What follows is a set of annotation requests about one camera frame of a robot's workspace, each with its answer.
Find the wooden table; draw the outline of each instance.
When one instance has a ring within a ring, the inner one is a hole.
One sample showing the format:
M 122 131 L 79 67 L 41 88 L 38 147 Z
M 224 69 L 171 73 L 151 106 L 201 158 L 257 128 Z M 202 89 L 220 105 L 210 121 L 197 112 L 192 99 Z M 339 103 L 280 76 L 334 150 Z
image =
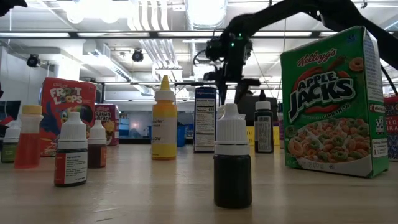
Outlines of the wooden table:
M 398 163 L 362 179 L 287 168 L 277 149 L 252 157 L 252 207 L 226 210 L 213 204 L 212 157 L 187 146 L 152 161 L 149 145 L 120 145 L 66 189 L 53 186 L 54 158 L 0 164 L 0 223 L 398 223 Z

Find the ceiling duct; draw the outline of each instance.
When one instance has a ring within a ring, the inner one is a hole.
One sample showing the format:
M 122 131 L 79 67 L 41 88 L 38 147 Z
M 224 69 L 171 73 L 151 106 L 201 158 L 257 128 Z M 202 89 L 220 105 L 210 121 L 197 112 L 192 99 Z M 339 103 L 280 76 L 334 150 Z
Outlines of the ceiling duct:
M 214 30 L 224 25 L 228 0 L 185 0 L 185 13 L 190 30 Z M 206 43 L 191 43 L 192 58 L 201 50 L 206 49 Z M 198 55 L 200 62 L 210 62 L 204 53 Z M 201 77 L 205 72 L 214 70 L 214 67 L 200 65 L 193 67 L 193 74 Z

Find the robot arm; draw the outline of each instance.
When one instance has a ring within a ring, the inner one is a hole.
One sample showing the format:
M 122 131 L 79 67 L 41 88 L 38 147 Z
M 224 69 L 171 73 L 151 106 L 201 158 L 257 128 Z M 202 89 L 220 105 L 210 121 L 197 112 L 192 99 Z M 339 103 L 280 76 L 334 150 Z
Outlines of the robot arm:
M 239 82 L 249 38 L 259 29 L 304 12 L 333 31 L 352 26 L 365 26 L 378 40 L 380 57 L 398 70 L 398 39 L 364 18 L 351 0 L 284 0 L 254 14 L 243 14 L 231 20 L 219 39 L 208 42 L 206 56 L 216 61 L 224 58 L 220 82 Z

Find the black bottle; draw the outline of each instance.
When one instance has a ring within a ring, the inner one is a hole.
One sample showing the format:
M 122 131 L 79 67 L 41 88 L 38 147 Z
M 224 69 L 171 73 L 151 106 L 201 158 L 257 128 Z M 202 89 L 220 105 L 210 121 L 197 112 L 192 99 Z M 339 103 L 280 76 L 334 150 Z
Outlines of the black bottle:
M 236 104 L 225 105 L 217 121 L 214 155 L 214 202 L 223 208 L 251 205 L 251 158 L 246 122 Z
M 260 101 L 256 102 L 254 113 L 254 150 L 258 153 L 274 152 L 274 128 L 271 104 L 265 100 L 261 90 Z

